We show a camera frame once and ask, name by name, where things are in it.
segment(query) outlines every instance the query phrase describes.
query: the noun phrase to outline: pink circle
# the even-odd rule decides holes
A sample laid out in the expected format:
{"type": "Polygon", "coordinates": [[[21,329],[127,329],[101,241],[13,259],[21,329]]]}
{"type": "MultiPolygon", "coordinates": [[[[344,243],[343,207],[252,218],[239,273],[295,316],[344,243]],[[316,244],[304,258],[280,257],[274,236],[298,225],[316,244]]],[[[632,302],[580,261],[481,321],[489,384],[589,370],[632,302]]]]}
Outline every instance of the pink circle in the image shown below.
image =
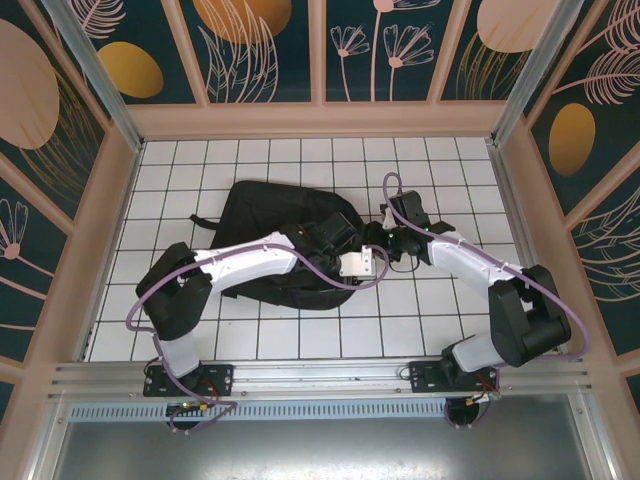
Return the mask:
{"type": "Polygon", "coordinates": [[[393,0],[373,0],[373,6],[380,13],[388,13],[393,11],[393,0]]]}

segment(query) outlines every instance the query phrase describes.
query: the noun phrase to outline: black backpack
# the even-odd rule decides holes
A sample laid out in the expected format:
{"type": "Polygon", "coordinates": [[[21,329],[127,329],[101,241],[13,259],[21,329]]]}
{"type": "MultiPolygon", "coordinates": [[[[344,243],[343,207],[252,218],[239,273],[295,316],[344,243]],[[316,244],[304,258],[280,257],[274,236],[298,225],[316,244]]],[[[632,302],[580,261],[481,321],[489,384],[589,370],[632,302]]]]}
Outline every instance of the black backpack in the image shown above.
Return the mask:
{"type": "MultiPolygon", "coordinates": [[[[336,212],[342,213],[356,230],[364,227],[351,203],[335,193],[244,180],[231,188],[220,222],[208,222],[195,215],[191,219],[200,227],[216,231],[213,249],[258,240],[287,224],[321,223],[336,212]]],[[[338,254],[352,248],[345,247],[338,254]]],[[[303,310],[331,310],[353,293],[332,287],[300,263],[285,275],[258,278],[222,292],[227,297],[240,295],[303,310]]]]}

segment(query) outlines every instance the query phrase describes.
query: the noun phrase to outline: floor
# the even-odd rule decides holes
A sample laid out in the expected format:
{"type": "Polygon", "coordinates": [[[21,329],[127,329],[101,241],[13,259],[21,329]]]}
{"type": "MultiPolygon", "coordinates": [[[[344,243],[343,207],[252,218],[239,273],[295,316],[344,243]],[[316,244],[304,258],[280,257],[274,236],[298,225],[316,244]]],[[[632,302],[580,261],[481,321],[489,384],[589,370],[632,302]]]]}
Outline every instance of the floor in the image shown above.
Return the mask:
{"type": "MultiPolygon", "coordinates": [[[[175,242],[208,248],[213,232],[189,220],[217,219],[235,181],[268,180],[335,191],[369,221],[382,178],[398,171],[424,209],[494,256],[518,263],[482,138],[321,138],[150,142],[84,360],[146,361],[151,337],[124,324],[135,285],[175,242]]],[[[488,329],[488,304],[446,271],[408,259],[376,288],[339,309],[298,311],[212,296],[195,329],[203,360],[371,358],[439,355],[488,329]]],[[[144,323],[143,314],[138,319],[144,323]]]]}

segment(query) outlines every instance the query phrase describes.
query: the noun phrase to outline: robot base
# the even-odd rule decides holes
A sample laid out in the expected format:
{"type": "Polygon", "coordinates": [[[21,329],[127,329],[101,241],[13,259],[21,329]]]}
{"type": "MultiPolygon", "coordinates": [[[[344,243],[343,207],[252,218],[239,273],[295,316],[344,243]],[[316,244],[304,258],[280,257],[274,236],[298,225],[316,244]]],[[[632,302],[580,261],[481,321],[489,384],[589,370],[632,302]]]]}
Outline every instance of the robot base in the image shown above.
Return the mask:
{"type": "Polygon", "coordinates": [[[496,370],[491,367],[460,376],[452,384],[442,371],[439,360],[409,363],[409,377],[413,393],[482,392],[484,390],[482,380],[476,374],[479,374],[490,386],[496,388],[496,370]]]}
{"type": "MultiPolygon", "coordinates": [[[[187,378],[189,374],[180,381],[203,397],[215,397],[211,391],[212,385],[220,397],[228,397],[233,387],[233,368],[233,365],[203,365],[196,370],[193,378],[187,378]]],[[[143,396],[171,398],[184,397],[185,394],[169,379],[162,365],[154,365],[147,368],[143,396]]]]}

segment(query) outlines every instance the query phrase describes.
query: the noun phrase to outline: backpack strap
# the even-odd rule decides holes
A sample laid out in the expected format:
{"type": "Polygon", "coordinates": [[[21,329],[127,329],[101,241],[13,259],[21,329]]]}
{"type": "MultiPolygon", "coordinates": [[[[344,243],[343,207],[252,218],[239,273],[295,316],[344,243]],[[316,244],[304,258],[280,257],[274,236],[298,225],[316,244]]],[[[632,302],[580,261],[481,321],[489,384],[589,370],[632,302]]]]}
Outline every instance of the backpack strap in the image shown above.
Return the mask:
{"type": "Polygon", "coordinates": [[[212,222],[211,220],[205,220],[204,218],[200,218],[196,214],[193,214],[189,217],[193,223],[198,225],[200,228],[206,228],[207,230],[218,230],[220,226],[220,222],[212,222]]]}

